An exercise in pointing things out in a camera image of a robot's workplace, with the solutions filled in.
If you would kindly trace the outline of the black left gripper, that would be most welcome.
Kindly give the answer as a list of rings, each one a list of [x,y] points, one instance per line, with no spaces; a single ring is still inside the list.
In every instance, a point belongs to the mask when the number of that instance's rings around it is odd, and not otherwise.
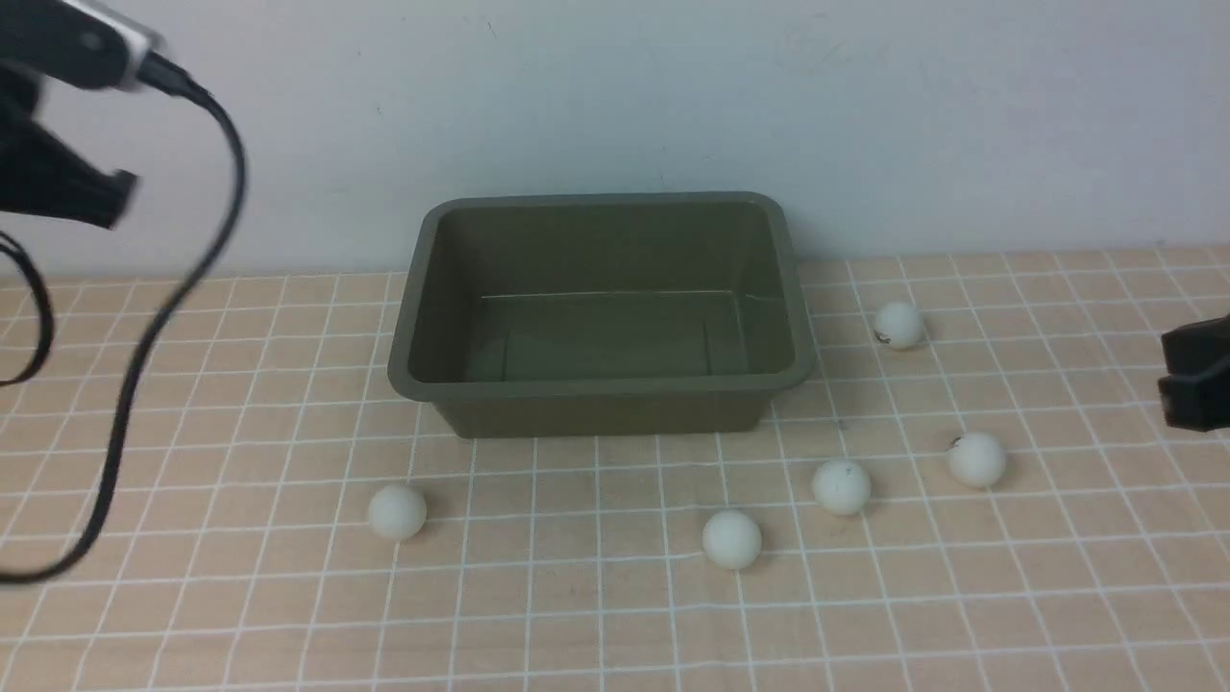
[[[1,69],[1,210],[114,227],[129,206],[137,175],[96,168],[36,119],[42,79]]]

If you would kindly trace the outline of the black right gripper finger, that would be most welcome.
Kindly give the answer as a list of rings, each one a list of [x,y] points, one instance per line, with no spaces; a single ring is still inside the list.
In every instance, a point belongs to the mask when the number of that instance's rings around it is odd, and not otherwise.
[[[1196,374],[1168,374],[1157,381],[1164,420],[1186,431],[1229,429],[1229,360]]]
[[[1208,380],[1228,372],[1229,315],[1194,321],[1161,337],[1168,379]]]

